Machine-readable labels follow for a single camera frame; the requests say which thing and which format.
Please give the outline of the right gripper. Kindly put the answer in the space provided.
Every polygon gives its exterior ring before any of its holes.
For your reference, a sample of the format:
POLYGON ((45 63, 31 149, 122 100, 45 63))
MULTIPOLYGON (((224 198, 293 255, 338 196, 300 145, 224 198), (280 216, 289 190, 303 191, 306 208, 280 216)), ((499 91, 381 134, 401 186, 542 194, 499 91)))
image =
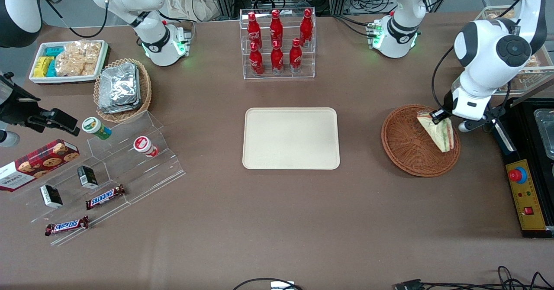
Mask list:
POLYGON ((39 97, 28 93, 11 81, 12 74, 1 75, 1 121, 12 126, 26 126, 36 132, 43 133, 45 126, 52 123, 59 129, 71 135, 79 135, 81 129, 77 119, 63 110, 52 110, 52 122, 48 120, 50 111, 39 107, 39 97))

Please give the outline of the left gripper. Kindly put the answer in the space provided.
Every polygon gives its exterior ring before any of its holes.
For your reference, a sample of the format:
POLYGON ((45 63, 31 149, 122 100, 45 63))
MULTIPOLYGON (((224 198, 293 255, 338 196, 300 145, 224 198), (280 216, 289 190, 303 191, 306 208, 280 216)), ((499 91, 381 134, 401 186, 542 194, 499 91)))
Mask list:
POLYGON ((439 124, 442 120, 448 119, 451 115, 469 120, 480 120, 483 118, 485 109, 492 96, 479 97, 472 95, 463 87, 458 86, 446 93, 445 109, 439 109, 431 112, 431 119, 434 124, 439 124))

